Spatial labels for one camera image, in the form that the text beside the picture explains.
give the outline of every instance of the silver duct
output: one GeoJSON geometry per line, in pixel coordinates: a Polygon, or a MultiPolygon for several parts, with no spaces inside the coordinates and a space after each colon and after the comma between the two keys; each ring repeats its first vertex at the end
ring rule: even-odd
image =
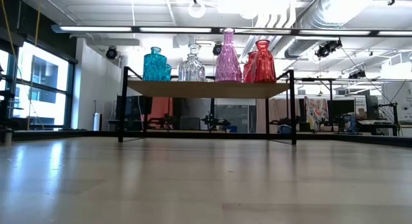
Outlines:
{"type": "MultiPolygon", "coordinates": [[[[341,28],[358,15],[367,5],[368,2],[366,0],[317,0],[308,9],[307,13],[294,24],[294,28],[341,28]]],[[[294,37],[282,37],[274,50],[274,55],[276,56],[280,53],[285,46],[289,46],[285,51],[284,57],[298,59],[317,42],[316,40],[297,40],[294,37]]]]}

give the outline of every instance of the red glass vase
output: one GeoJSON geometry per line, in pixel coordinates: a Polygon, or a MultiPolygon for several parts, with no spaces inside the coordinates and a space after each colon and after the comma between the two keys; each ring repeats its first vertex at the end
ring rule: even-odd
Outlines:
{"type": "Polygon", "coordinates": [[[243,82],[252,82],[252,61],[256,54],[256,51],[248,53],[247,63],[243,67],[243,75],[245,77],[243,79],[243,82]]]}
{"type": "Polygon", "coordinates": [[[252,61],[253,82],[276,82],[275,62],[268,50],[270,41],[256,41],[257,53],[252,61]]]}

